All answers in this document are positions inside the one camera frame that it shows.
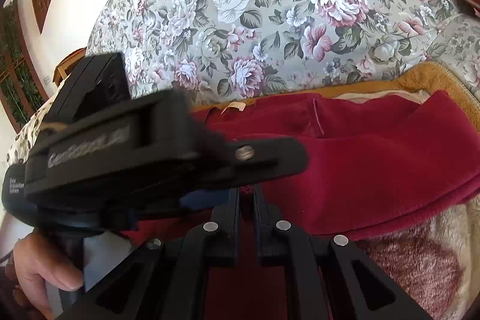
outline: silver screw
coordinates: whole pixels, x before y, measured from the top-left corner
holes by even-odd
[[[145,245],[149,250],[157,250],[162,246],[162,241],[157,238],[151,238],[148,239]]]
[[[287,220],[280,220],[280,221],[277,221],[275,226],[280,231],[288,231],[292,227],[292,224],[290,224]]]
[[[337,246],[344,247],[349,243],[349,238],[344,235],[337,235],[333,238],[333,241]]]
[[[205,229],[207,232],[215,232],[218,229],[218,224],[214,221],[209,221],[203,224],[203,229]]]
[[[255,156],[255,150],[250,145],[244,145],[235,151],[235,157],[238,160],[245,161]]]

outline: garment label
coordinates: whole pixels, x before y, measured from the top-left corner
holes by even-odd
[[[230,105],[228,105],[225,109],[223,109],[222,114],[225,113],[225,111],[229,108],[233,107],[235,109],[238,109],[239,111],[243,112],[243,109],[247,107],[247,104],[244,102],[232,102]]]

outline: folded red clothing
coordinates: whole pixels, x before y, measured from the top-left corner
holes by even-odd
[[[398,96],[357,104],[279,95],[244,112],[195,116],[230,138],[297,137],[310,157],[307,170],[265,182],[263,190],[287,220],[312,235],[383,235],[480,188],[480,136],[443,91],[423,105]]]

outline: hand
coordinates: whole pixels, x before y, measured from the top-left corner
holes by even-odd
[[[13,251],[15,271],[25,296],[47,320],[53,320],[45,281],[59,289],[74,291],[83,285],[82,272],[37,232],[19,240]]]

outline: red garment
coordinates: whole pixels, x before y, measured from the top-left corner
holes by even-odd
[[[363,104],[317,94],[257,100],[244,112],[197,112],[197,119],[228,138],[295,136],[307,149],[307,170],[263,183],[267,202],[312,235],[345,233],[350,239],[415,225],[480,188],[480,136],[443,92],[423,105],[398,96]],[[208,221],[210,211],[142,222],[130,233],[182,236]],[[257,265],[251,223],[241,222],[239,265],[209,275],[205,318],[286,319],[282,269]]]

